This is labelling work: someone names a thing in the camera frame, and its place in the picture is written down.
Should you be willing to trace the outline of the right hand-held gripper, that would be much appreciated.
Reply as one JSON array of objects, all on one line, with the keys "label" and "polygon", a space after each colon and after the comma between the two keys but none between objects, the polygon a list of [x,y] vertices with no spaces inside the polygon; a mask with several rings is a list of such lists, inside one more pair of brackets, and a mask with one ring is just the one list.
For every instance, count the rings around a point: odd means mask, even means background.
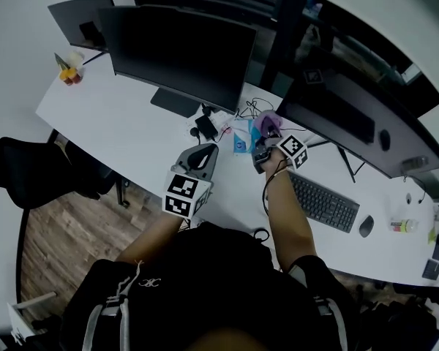
[{"label": "right hand-held gripper", "polygon": [[263,172],[262,164],[269,161],[274,148],[284,154],[294,170],[298,170],[308,160],[307,146],[294,135],[261,137],[252,151],[252,163],[257,173]]}]

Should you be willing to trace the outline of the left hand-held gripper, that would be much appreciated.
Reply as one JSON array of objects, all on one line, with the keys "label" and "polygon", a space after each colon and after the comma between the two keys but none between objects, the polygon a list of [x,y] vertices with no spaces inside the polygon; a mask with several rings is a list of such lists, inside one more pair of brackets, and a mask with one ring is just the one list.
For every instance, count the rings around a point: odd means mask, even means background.
[{"label": "left hand-held gripper", "polygon": [[[191,219],[207,203],[218,154],[217,144],[208,143],[188,148],[179,155],[165,179],[164,212]],[[201,175],[206,181],[188,175]]]}]

